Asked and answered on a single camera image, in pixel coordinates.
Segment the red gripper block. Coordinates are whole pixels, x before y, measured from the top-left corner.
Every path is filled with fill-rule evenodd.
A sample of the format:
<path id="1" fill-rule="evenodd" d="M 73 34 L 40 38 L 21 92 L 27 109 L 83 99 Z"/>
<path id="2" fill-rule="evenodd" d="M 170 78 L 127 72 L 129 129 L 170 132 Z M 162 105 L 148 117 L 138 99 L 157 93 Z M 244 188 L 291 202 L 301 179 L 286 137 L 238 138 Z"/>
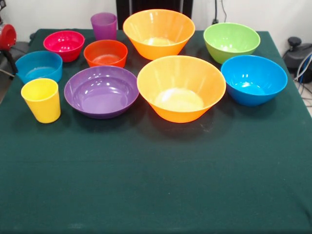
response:
<path id="1" fill-rule="evenodd" d="M 18 69 L 15 64 L 15 60 L 12 57 L 12 54 L 8 51 L 12 46 L 15 45 L 17 40 L 17 33 L 15 28 L 11 24 L 2 23 L 0 25 L 0 49 L 3 55 L 8 60 L 12 73 L 16 74 Z"/>

